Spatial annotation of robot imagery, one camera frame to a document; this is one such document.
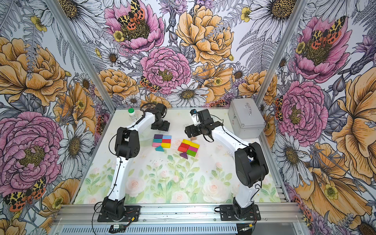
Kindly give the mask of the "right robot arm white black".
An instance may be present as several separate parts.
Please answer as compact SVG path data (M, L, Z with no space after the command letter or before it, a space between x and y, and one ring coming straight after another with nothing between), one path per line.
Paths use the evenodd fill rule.
M208 109L190 110L193 124L185 127L189 138L202 135L205 140L219 142L232 154L238 180L241 182L233 206L227 212L235 220L260 220L255 196L262 188L262 182L269 174L269 168L259 143L249 143L231 133L221 121L214 121Z

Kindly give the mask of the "yellow block long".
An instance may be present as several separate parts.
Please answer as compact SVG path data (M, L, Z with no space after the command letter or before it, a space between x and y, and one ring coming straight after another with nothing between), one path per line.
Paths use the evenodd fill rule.
M189 146L192 144L192 142L189 141L189 140L183 140L182 143L186 144L186 145L189 145Z

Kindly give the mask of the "magenta block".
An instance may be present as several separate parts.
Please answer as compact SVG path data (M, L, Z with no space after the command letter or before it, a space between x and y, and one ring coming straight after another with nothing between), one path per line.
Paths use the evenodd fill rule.
M193 152L197 152L197 151L198 151L198 149L197 149L197 148L195 148L195 147L192 147L192 146L190 146L190 147L189 147L189 150L190 150L190 151L193 151Z

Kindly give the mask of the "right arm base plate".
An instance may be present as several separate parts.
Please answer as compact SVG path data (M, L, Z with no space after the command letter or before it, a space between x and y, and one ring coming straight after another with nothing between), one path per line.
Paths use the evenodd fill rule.
M261 220L258 205L251 204L246 208L239 205L220 205L215 209L220 214L221 221L259 221Z

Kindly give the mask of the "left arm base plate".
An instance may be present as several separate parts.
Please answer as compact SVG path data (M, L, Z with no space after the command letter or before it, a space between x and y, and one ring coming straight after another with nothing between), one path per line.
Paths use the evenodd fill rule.
M137 222L141 207L137 205L121 205L115 209L101 208L98 222Z

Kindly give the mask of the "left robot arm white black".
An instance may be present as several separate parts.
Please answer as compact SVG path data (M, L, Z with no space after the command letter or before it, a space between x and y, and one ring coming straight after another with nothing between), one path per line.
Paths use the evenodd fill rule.
M117 157L116 169L109 193L102 201L98 222L125 221L124 200L129 173L127 165L140 152L139 134L148 128L165 132L169 130L170 123L164 120L167 107L162 103L147 105L151 107L145 110L140 108L143 115L138 120L117 130L114 147L114 155Z

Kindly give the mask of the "green block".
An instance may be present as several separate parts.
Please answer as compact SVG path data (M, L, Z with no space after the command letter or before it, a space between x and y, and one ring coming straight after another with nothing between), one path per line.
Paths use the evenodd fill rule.
M193 156L193 157L195 157L196 156L196 154L197 154L197 152L195 152L195 151L192 151L192 150L187 150L187 155L190 155L190 156Z

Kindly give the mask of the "purple triangle block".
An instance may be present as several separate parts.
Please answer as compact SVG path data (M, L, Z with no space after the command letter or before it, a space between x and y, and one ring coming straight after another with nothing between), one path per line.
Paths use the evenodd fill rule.
M188 155L187 155L186 152L182 152L182 153L180 153L180 156L181 156L182 158L188 159Z

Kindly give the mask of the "purple rectangular block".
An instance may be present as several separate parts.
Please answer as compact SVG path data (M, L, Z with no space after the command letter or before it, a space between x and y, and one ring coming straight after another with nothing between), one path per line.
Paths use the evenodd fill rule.
M163 138L163 135L155 134L155 135L154 135L154 138L155 138L155 139L162 139L162 138Z

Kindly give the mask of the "red block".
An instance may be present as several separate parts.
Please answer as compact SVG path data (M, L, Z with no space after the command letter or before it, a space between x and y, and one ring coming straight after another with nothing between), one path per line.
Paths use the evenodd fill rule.
M171 139L162 139L162 143L170 144Z
M178 151L179 152L187 152L188 148L186 148L185 146L179 146L178 147Z
M189 149L190 145L188 144L185 144L185 143L181 143L179 148L184 148L184 149Z

